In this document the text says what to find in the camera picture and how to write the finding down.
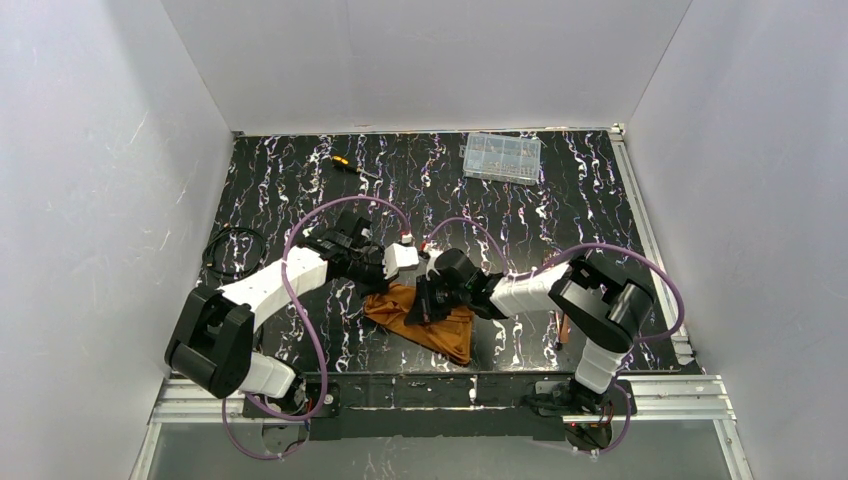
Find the orange cloth napkin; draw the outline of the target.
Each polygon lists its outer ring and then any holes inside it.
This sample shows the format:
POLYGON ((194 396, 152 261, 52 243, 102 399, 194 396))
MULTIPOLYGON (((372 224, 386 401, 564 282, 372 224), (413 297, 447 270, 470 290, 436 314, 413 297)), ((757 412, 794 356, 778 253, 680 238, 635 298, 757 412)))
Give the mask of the orange cloth napkin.
POLYGON ((406 324, 413 317, 414 300, 414 287, 394 283, 387 293, 365 297, 364 315, 406 340, 445 355, 456 365, 469 365, 474 313, 460 306, 452 309, 444 320, 406 324))

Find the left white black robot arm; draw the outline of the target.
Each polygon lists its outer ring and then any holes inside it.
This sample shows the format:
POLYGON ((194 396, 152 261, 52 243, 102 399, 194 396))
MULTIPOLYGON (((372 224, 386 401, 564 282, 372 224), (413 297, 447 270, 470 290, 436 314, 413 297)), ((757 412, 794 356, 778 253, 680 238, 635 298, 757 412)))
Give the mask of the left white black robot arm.
POLYGON ((254 335, 293 294, 346 279, 361 293, 383 293, 401 270, 417 264, 411 238, 382 246, 371 223, 351 211, 336 224, 297 240, 286 258, 221 289, 195 287, 164 353, 165 363, 216 398, 240 390, 283 398, 297 383, 289 365, 259 353, 254 335))

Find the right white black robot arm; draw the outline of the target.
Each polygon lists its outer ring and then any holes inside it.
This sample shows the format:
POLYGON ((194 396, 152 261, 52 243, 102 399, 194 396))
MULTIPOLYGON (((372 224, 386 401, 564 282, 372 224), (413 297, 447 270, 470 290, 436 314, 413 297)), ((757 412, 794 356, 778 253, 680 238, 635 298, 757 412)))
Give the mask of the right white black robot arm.
POLYGON ((486 273, 461 250, 434 257, 416 279, 409 325, 442 322, 458 307, 487 320, 558 311, 586 337, 571 381, 573 394, 601 397, 653 309, 649 289, 605 257, 592 253, 527 277, 486 273))

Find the clear plastic parts box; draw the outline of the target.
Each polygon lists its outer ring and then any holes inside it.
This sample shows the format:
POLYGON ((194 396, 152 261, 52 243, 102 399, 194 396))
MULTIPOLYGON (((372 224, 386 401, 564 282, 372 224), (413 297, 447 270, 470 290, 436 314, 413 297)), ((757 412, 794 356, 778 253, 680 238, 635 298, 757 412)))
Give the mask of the clear plastic parts box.
POLYGON ((535 138, 470 133, 460 146, 465 177, 537 185, 542 142, 535 138))

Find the copper cake server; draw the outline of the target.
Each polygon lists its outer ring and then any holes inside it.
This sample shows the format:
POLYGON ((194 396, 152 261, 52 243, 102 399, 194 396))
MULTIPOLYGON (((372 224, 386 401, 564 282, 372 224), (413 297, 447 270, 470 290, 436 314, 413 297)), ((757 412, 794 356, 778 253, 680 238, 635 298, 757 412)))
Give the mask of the copper cake server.
POLYGON ((561 315, 557 318, 557 349, 561 349, 563 344, 569 342, 569 319, 566 315, 561 315))

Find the orange black screwdriver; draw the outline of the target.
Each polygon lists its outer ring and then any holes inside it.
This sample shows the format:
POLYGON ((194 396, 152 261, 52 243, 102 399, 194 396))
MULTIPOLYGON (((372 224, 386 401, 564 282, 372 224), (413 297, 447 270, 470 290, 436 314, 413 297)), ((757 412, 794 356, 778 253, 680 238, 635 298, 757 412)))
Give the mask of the orange black screwdriver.
POLYGON ((354 173, 357 175, 371 176, 371 174, 369 172, 366 172, 356 161, 351 161, 345 157, 337 155, 331 156, 330 160, 332 166, 336 169, 354 173))

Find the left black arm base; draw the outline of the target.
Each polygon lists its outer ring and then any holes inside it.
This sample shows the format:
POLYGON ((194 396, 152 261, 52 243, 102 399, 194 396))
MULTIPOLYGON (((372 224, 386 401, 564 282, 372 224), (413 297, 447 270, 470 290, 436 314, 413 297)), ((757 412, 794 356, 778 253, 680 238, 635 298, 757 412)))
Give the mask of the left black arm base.
POLYGON ((265 414, 268 417, 290 419, 301 417, 323 403, 312 419, 335 418, 340 414, 341 386, 332 379, 328 380, 326 391, 321 394, 320 377, 310 374, 297 378, 288 392, 279 399, 259 394, 245 394, 244 413, 253 416, 265 414))

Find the aluminium frame rail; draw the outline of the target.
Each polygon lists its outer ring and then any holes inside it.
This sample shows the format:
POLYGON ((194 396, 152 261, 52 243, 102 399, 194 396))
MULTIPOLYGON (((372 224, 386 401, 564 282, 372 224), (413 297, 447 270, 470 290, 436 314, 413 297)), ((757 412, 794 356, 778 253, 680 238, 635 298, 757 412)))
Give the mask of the aluminium frame rail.
POLYGON ((717 375, 627 375, 638 412, 542 416, 524 397, 554 373, 342 373, 340 414, 244 413, 183 378, 156 402, 135 479, 748 479, 717 375))

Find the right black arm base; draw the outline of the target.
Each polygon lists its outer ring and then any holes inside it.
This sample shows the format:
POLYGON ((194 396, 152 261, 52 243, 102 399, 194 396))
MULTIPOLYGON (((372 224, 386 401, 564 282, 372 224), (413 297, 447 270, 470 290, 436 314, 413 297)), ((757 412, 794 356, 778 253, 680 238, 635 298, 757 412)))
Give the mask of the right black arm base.
POLYGON ((542 416, 602 414, 623 415, 638 412, 629 381, 616 378, 603 393, 596 393, 571 376, 558 380, 537 381, 524 397, 525 403, 542 416))

